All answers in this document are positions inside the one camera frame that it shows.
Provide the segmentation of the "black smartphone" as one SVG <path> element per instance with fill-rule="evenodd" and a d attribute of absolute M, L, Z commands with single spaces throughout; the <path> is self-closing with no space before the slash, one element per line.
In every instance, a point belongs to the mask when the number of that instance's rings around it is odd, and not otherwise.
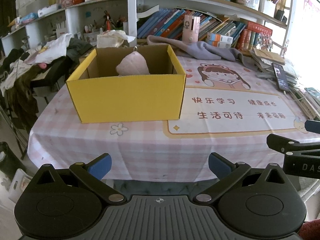
<path fill-rule="evenodd" d="M 289 92 L 289 84 L 287 82 L 286 74 L 282 65 L 273 62 L 272 67 L 276 76 L 278 88 L 284 92 Z"/>

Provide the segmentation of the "orange white box upper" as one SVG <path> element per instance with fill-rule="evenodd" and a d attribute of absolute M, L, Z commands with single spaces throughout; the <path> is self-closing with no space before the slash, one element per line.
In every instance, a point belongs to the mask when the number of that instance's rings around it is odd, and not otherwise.
<path fill-rule="evenodd" d="M 225 43 L 232 43 L 233 42 L 232 37 L 220 35 L 220 34 L 215 34 L 215 33 L 208 33 L 206 39 L 209 41 L 217 41 L 217 42 L 225 42 Z"/>

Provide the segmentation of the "grey pink cloth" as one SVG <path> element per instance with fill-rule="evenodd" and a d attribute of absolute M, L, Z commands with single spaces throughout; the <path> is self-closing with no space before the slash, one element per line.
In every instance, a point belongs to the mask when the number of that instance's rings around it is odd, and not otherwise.
<path fill-rule="evenodd" d="M 183 41 L 164 38 L 160 36 L 149 35 L 146 38 L 148 45 L 171 45 L 172 49 L 178 56 L 193 57 L 198 60 L 227 60 L 241 62 L 246 68 L 256 70 L 253 60 L 245 57 L 240 51 L 235 48 L 219 48 L 207 44 L 203 41 L 184 43 Z"/>

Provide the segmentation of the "yellow cardboard box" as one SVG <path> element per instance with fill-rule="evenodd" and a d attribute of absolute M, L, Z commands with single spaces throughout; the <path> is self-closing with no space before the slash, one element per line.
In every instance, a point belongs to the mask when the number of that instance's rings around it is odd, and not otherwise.
<path fill-rule="evenodd" d="M 146 60 L 148 75 L 120 75 L 116 67 L 133 52 Z M 168 44 L 91 51 L 67 80 L 83 124 L 178 120 L 186 73 Z"/>

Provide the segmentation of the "white tissue bag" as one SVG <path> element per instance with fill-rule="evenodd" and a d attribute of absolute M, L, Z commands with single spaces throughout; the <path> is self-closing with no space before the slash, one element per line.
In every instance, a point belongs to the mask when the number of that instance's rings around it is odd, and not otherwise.
<path fill-rule="evenodd" d="M 118 48 L 126 41 L 130 43 L 135 40 L 123 30 L 108 30 L 97 36 L 97 48 Z"/>

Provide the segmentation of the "orange white box lower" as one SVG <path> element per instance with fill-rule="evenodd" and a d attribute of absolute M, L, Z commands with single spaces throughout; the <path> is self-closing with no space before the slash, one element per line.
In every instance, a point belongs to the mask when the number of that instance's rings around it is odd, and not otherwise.
<path fill-rule="evenodd" d="M 206 43 L 214 46 L 214 47 L 218 47 L 218 48 L 231 48 L 231 43 L 227 43 L 227 42 L 220 42 L 220 41 L 210 41 L 210 40 L 206 40 Z"/>

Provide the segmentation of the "orange white box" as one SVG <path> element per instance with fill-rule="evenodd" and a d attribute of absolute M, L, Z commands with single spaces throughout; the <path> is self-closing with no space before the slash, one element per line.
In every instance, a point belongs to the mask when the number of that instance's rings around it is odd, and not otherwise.
<path fill-rule="evenodd" d="M 218 47 L 218 48 L 231 48 L 231 43 L 227 43 L 227 42 L 220 42 L 220 41 L 210 41 L 210 40 L 206 40 L 206 43 L 214 46 L 214 47 Z"/>
<path fill-rule="evenodd" d="M 215 34 L 215 33 L 208 33 L 206 39 L 209 41 L 217 41 L 217 42 L 225 42 L 225 43 L 232 43 L 233 42 L 232 37 L 220 35 L 220 34 Z"/>

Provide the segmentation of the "red boxed book set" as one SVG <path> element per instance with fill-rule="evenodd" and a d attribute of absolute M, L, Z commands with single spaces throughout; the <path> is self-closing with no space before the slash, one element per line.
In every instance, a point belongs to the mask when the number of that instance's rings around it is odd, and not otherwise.
<path fill-rule="evenodd" d="M 250 51 L 259 46 L 267 50 L 272 45 L 271 36 L 273 30 L 256 22 L 241 19 L 241 28 L 239 37 L 236 40 L 236 49 L 240 51 Z"/>

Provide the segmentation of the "pink cylindrical holder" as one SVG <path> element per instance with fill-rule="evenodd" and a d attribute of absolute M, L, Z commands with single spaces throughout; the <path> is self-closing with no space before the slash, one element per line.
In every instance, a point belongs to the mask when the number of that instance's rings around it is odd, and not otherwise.
<path fill-rule="evenodd" d="M 199 16 L 185 15 L 182 33 L 182 41 L 184 43 L 194 43 L 198 41 L 200 30 Z"/>

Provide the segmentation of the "white bookshelf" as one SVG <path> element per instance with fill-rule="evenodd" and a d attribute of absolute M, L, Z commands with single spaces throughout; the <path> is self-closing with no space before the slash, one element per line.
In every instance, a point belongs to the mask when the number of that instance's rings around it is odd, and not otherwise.
<path fill-rule="evenodd" d="M 281 49 L 280 55 L 284 53 L 284 48 L 286 42 L 288 41 L 287 36 L 289 34 L 289 25 L 291 11 L 289 13 L 288 23 L 285 24 L 275 18 L 263 14 L 257 10 L 246 7 L 244 5 L 233 3 L 225 0 L 98 0 L 98 1 L 89 1 L 87 3 L 80 3 L 78 5 L 73 5 L 67 8 L 62 8 L 51 14 L 44 16 L 43 18 L 38 18 L 29 25 L 23 26 L 13 33 L 9 33 L 4 37 L 1 37 L 1 44 L 4 50 L 4 55 L 8 55 L 13 48 L 19 48 L 22 44 L 21 40 L 23 37 L 27 37 L 30 47 L 37 46 L 38 43 L 44 41 L 44 35 L 47 34 L 47 30 L 41 24 L 44 24 L 43 19 L 46 17 L 52 16 L 54 14 L 60 13 L 60 11 L 65 10 L 65 18 L 67 19 L 67 29 L 72 34 L 76 34 L 80 31 L 81 26 L 84 25 L 85 15 L 84 8 L 85 6 L 97 7 L 99 3 L 105 3 L 107 6 L 106 10 L 116 17 L 119 15 L 127 16 L 129 24 L 129 35 L 136 36 L 137 31 L 133 31 L 136 28 L 137 21 L 141 18 L 150 16 L 151 12 L 148 12 L 148 16 L 142 16 L 144 12 L 150 8 L 159 5 L 160 8 L 183 8 L 194 11 L 207 12 L 213 15 L 225 15 L 231 17 L 236 15 L 238 18 L 243 18 L 252 22 L 264 21 L 268 22 L 278 28 L 286 30 L 286 33 L 283 38 L 283 44 L 280 45 L 275 42 L 276 36 L 275 31 L 273 31 L 272 39 L 273 46 L 277 46 Z"/>

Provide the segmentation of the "pile of clothes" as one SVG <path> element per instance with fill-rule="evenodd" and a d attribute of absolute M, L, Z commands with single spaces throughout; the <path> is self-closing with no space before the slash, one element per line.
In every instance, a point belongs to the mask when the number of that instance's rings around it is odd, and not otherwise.
<path fill-rule="evenodd" d="M 23 129 L 30 132 L 39 113 L 34 89 L 52 88 L 92 48 L 89 42 L 67 33 L 36 49 L 11 50 L 1 64 L 1 99 L 16 114 Z"/>

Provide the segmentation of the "row of leaning books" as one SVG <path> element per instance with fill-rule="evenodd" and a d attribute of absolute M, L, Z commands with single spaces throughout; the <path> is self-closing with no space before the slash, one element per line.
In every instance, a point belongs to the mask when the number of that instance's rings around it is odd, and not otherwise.
<path fill-rule="evenodd" d="M 184 29 L 193 29 L 194 20 L 187 21 L 185 16 L 190 15 L 200 18 L 199 35 L 200 41 L 204 41 L 208 34 L 220 34 L 230 36 L 237 40 L 246 24 L 232 20 L 225 16 L 213 15 L 207 12 L 188 9 L 161 8 L 145 20 L 137 23 L 137 38 L 146 39 L 148 36 L 161 36 L 175 40 L 181 40 Z"/>

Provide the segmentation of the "pink plush toy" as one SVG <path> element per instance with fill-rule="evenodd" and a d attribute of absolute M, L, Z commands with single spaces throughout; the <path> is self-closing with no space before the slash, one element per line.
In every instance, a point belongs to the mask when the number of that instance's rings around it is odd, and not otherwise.
<path fill-rule="evenodd" d="M 116 71 L 119 76 L 150 75 L 147 62 L 143 55 L 138 52 L 137 46 L 116 66 Z"/>

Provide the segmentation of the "stack of papers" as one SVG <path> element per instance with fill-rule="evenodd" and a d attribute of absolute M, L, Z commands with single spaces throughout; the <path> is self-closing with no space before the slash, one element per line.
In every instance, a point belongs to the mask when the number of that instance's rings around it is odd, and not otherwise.
<path fill-rule="evenodd" d="M 257 49 L 249 53 L 259 69 L 259 78 L 272 81 L 299 105 L 309 119 L 319 120 L 319 90 L 303 86 L 289 61 L 271 61 L 265 56 L 259 56 Z"/>

